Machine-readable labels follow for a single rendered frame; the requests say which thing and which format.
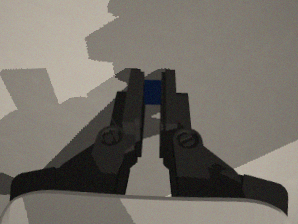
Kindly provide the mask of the small blue block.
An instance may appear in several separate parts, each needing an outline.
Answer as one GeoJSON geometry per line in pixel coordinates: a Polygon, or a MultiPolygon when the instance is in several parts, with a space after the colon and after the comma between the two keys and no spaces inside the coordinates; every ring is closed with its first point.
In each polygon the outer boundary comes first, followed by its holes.
{"type": "Polygon", "coordinates": [[[144,105],[160,105],[161,80],[145,80],[144,105]]]}

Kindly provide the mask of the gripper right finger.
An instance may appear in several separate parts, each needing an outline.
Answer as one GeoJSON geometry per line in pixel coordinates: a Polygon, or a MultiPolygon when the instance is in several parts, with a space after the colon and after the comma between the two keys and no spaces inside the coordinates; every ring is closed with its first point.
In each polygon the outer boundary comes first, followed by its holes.
{"type": "Polygon", "coordinates": [[[169,169],[171,197],[254,199],[272,204],[288,216],[285,187],[239,175],[203,145],[201,135],[191,129],[188,93],[176,93],[175,70],[162,72],[159,158],[169,169]]]}

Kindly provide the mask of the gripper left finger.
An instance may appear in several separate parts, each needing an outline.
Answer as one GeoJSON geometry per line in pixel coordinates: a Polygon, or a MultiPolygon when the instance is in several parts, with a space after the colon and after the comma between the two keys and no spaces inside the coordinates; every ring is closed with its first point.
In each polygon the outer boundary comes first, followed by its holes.
{"type": "Polygon", "coordinates": [[[60,168],[18,174],[11,183],[10,201],[39,190],[125,195],[130,168],[142,155],[144,84],[144,72],[131,69],[128,89],[117,91],[110,126],[99,131],[95,143],[60,168]]]}

